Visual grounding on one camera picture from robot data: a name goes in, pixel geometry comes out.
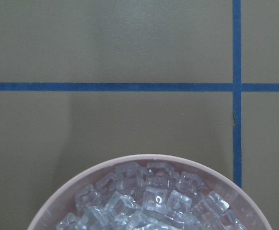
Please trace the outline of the pink bowl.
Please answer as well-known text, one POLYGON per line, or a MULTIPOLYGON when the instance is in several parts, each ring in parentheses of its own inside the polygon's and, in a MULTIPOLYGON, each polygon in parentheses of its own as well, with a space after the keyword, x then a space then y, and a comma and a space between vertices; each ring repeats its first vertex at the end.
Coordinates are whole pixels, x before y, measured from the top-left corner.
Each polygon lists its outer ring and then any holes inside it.
POLYGON ((53 230, 69 212, 75 211, 74 194, 88 183, 95 183, 115 167, 136 161, 139 165, 148 162, 167 162, 178 171, 200 175, 207 185, 225 198, 232 210, 249 230, 270 230, 268 220, 255 202, 234 182, 217 171, 188 159, 163 154, 137 154, 119 157, 95 165, 76 175, 60 187, 39 209, 28 229, 53 230))

